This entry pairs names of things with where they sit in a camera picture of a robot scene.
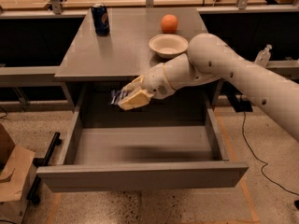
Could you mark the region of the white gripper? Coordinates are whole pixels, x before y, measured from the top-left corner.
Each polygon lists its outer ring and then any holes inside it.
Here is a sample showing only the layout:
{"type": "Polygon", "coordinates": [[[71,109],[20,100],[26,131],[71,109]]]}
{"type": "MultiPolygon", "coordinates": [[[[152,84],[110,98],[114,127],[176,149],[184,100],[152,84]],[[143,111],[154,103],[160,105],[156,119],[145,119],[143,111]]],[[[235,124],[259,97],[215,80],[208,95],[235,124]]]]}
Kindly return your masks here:
{"type": "Polygon", "coordinates": [[[150,103],[151,98],[165,99],[175,93],[164,71],[164,64],[159,63],[143,76],[135,78],[122,88],[130,92],[125,98],[118,101],[118,106],[123,110],[139,108],[150,103]]]}

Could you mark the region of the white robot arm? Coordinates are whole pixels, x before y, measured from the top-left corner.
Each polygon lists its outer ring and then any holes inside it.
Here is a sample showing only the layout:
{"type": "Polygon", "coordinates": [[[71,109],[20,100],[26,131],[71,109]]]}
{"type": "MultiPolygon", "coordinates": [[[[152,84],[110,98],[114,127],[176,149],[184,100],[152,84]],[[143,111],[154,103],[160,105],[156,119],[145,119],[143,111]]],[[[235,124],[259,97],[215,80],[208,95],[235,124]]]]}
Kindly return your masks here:
{"type": "Polygon", "coordinates": [[[118,106],[130,110],[164,99],[177,90],[223,78],[275,123],[299,140],[299,84],[235,53],[215,35],[202,33],[185,53],[159,63],[122,88],[118,106]]]}

